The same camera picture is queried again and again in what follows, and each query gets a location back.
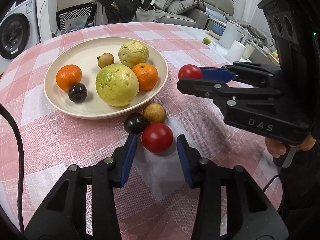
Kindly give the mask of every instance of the label sticker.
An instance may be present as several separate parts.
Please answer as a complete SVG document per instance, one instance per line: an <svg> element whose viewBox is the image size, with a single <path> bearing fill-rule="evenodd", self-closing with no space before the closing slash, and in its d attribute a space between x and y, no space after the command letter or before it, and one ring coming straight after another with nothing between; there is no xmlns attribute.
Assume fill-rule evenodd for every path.
<svg viewBox="0 0 320 240"><path fill-rule="evenodd" d="M12 52L11 52L11 55L12 55L12 54L15 54L18 50L19 50L19 48L17 48L16 50L12 51Z"/></svg>
<svg viewBox="0 0 320 240"><path fill-rule="evenodd" d="M26 4L27 14L32 12L32 1Z"/></svg>

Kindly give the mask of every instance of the table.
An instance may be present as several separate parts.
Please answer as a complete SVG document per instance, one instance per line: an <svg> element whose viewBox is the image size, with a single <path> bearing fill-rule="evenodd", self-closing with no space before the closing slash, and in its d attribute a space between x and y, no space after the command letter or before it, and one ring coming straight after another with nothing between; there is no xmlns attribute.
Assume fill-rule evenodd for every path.
<svg viewBox="0 0 320 240"><path fill-rule="evenodd" d="M208 47L214 52L214 54L217 54L221 58L223 58L225 63L233 65L233 62L231 62L231 61L229 61L228 59L225 58L225 56L227 55L229 50L226 49L225 47L221 46L220 43L219 43L219 40L217 40L216 38L211 36L207 30L202 30L202 29L197 29L197 28L187 27L187 26L181 26L181 25L174 25L174 26L176 26L177 28L179 28L179 29L183 30L184 32L188 33L191 37L193 37L194 39L200 41L201 43L203 43L203 39L205 37L209 37L212 42L211 42L211 44L208 45ZM242 62L250 62L250 63L252 62L251 60L244 59L243 57L240 59L240 61L242 61Z"/></svg>
<svg viewBox="0 0 320 240"><path fill-rule="evenodd" d="M44 75L62 52L88 39L122 36L147 42L166 58L169 77L154 98L167 111L166 124L174 136L185 134L191 147L218 165L244 166L260 187L278 173L264 138L223 123L212 100L182 95L176 88L184 64L220 67L225 60L211 46L182 29L159 23L103 25L55 37L23 52L0 80L0 102L17 122L25 149L23 191L24 224L71 164L95 165L123 145L126 116L81 120L53 108L43 92ZM240 87L230 82L232 87ZM18 151L9 125L0 123L0 204L17 222ZM123 239L190 239L196 215L198 190L184 183L177 152L159 156L138 145L128 183L115 189L116 210ZM275 207L282 191L278 180L266 191ZM222 232L226 230L226 209ZM92 233L87 206L87 232Z"/></svg>

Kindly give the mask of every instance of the orange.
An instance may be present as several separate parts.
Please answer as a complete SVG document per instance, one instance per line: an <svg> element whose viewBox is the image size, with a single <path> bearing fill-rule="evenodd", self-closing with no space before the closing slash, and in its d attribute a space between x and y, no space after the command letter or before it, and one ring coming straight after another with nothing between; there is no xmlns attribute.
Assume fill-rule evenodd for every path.
<svg viewBox="0 0 320 240"><path fill-rule="evenodd" d="M132 68L138 78L140 90L150 90L158 81L157 69L148 63L139 63Z"/></svg>
<svg viewBox="0 0 320 240"><path fill-rule="evenodd" d="M66 65L59 69L56 82L62 90L69 91L70 87L81 81L81 78L82 72L77 65Z"/></svg>

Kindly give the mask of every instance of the brown round fruit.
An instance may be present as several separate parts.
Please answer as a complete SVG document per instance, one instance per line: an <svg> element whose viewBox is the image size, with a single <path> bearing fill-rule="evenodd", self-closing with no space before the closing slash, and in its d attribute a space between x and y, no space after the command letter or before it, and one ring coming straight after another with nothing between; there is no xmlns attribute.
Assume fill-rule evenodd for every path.
<svg viewBox="0 0 320 240"><path fill-rule="evenodd" d="M156 103L152 103L148 105L143 110L143 115L151 123L157 123L157 122L163 123L167 118L167 113L165 112L165 109L161 105Z"/></svg>
<svg viewBox="0 0 320 240"><path fill-rule="evenodd" d="M104 68L115 63L115 58L110 53L103 53L101 56L97 57L97 59L98 66L100 68Z"/></svg>

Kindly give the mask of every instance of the camera lens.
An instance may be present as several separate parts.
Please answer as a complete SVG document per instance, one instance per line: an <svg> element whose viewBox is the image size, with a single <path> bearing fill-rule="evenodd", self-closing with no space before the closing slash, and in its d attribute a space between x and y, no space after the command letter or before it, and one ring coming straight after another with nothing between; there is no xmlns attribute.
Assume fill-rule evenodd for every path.
<svg viewBox="0 0 320 240"><path fill-rule="evenodd" d="M271 21L270 18L268 18L268 24L269 24L270 29L271 29L272 31L274 31L275 28L274 28L273 23L272 23L272 21Z"/></svg>
<svg viewBox="0 0 320 240"><path fill-rule="evenodd" d="M273 22L275 23L276 30L282 35L281 23L280 23L280 21L279 21L277 16L274 16Z"/></svg>
<svg viewBox="0 0 320 240"><path fill-rule="evenodd" d="M292 37L292 35L293 35L293 29L292 29L291 22L289 21L289 19L287 18L287 16L284 16L283 21L284 21L285 30L287 31L288 35L289 35L290 37Z"/></svg>

